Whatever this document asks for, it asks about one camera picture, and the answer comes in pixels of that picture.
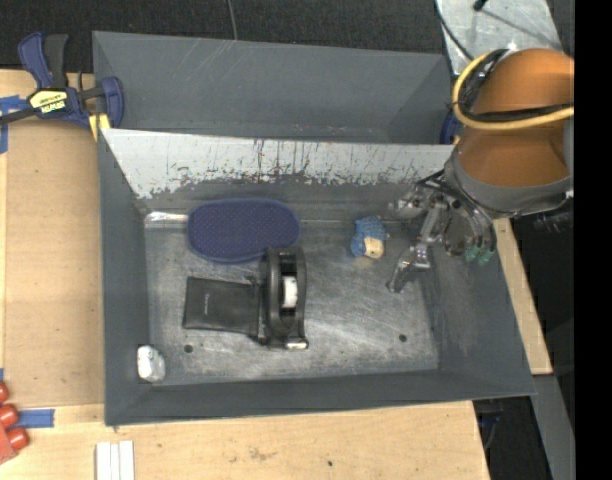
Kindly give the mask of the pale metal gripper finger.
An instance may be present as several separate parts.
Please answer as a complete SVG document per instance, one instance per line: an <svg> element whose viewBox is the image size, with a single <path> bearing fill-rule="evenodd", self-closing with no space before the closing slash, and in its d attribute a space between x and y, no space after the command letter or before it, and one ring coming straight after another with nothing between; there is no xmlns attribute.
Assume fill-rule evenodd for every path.
<svg viewBox="0 0 612 480"><path fill-rule="evenodd" d="M394 271L394 292L400 293L405 285L421 272L430 269L428 258L416 252L404 252L397 261Z"/></svg>
<svg viewBox="0 0 612 480"><path fill-rule="evenodd" d="M389 289L403 289L414 274L423 270L424 268L421 267L419 262L417 248L410 246L399 256L394 271L387 282L387 287Z"/></svg>

